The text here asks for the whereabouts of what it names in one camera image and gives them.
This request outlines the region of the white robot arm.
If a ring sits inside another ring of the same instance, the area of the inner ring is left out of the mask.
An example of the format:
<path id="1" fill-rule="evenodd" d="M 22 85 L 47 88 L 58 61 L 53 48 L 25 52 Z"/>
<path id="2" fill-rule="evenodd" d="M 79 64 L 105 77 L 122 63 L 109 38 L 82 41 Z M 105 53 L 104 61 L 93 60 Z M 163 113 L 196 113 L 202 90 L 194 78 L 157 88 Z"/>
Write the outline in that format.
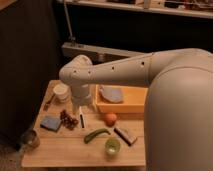
<path id="1" fill-rule="evenodd" d="M 78 104 L 91 84 L 146 87 L 147 171 L 213 171 L 213 53 L 177 49 L 99 65 L 79 55 L 59 77 Z"/>

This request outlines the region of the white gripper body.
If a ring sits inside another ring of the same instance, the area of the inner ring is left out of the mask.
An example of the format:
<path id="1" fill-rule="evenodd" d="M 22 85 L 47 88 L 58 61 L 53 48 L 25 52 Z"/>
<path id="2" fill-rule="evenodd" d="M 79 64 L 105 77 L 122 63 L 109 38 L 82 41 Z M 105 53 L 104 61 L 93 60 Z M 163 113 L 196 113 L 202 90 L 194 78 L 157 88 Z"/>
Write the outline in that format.
<path id="1" fill-rule="evenodd" d="M 71 101 L 72 110 L 74 114 L 77 114 L 81 106 L 88 106 L 92 103 L 92 95 L 90 92 L 90 86 L 77 85 L 71 87 Z"/>

